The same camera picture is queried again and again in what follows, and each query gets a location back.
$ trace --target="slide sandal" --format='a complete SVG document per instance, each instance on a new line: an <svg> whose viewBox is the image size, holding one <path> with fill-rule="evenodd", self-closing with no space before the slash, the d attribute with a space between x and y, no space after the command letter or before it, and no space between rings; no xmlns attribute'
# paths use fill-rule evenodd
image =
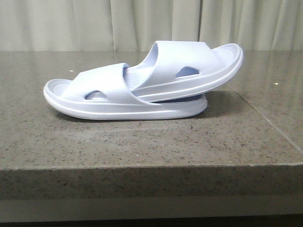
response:
<svg viewBox="0 0 303 227"><path fill-rule="evenodd" d="M194 96L226 83L242 60L237 44L211 50L203 42L156 41L140 64L125 70L124 80L148 102Z"/></svg>
<svg viewBox="0 0 303 227"><path fill-rule="evenodd" d="M64 114L91 120L148 120L190 117L207 107L205 96L147 102L125 83L125 63L81 72L74 80L53 79L44 87L48 103Z"/></svg>

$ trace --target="granite countertop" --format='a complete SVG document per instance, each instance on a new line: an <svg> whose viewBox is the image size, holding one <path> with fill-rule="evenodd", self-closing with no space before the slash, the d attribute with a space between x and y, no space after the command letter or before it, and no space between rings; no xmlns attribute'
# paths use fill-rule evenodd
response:
<svg viewBox="0 0 303 227"><path fill-rule="evenodd" d="M200 115L90 121L45 101L54 78L146 52L0 52L0 200L302 194L303 52L245 52Z"/></svg>

